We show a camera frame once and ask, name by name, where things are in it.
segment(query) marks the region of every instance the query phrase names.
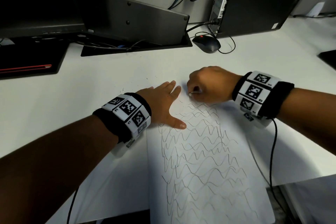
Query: black mouse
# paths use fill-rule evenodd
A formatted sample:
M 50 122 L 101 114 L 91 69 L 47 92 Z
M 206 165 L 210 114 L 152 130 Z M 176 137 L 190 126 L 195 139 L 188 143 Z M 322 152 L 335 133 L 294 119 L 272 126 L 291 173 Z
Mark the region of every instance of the black mouse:
M 221 48 L 219 41 L 209 35 L 198 35 L 192 41 L 206 53 L 214 53 Z

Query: desk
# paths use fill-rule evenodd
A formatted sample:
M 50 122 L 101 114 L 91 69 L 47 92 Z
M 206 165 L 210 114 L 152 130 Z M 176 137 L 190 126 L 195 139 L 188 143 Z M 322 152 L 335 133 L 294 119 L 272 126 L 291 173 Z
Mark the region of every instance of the desk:
M 71 44 L 58 74 L 0 81 L 0 157 L 90 115 L 120 93 L 157 86 L 173 79 L 186 82 L 192 71 L 203 66 L 218 65 L 237 74 L 260 70 L 293 82 L 296 87 L 336 94 L 336 71 L 316 57 L 325 51 L 317 42 L 324 43 L 328 50 L 336 49 L 335 34 L 316 33 L 309 23 L 312 22 L 305 19 L 288 19 L 278 31 L 234 37 L 236 50 L 226 55 L 219 52 L 207 54 L 193 46 L 81 57 L 82 47 Z M 196 29 L 190 35 L 204 29 Z M 312 45 L 311 40 L 305 43 L 305 38 L 314 39 L 315 44 Z M 232 42 L 229 38 L 220 39 L 220 42 L 222 51 L 230 51 L 228 44 L 232 45 Z M 336 174 L 336 156 L 280 121 L 278 130 L 275 184 Z M 248 136 L 265 174 L 273 135 L 274 128 L 270 125 L 260 135 Z M 149 208 L 145 134 L 114 168 L 115 164 L 111 154 L 107 155 L 81 185 L 71 223 Z M 48 224 L 65 223 L 71 199 Z

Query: white paper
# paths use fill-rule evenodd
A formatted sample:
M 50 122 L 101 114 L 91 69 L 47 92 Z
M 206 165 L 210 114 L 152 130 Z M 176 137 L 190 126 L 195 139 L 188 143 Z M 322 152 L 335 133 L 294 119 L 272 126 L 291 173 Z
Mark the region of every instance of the white paper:
M 230 112 L 191 103 L 182 92 L 170 113 L 187 128 L 147 131 L 151 223 L 274 223 L 263 178 Z

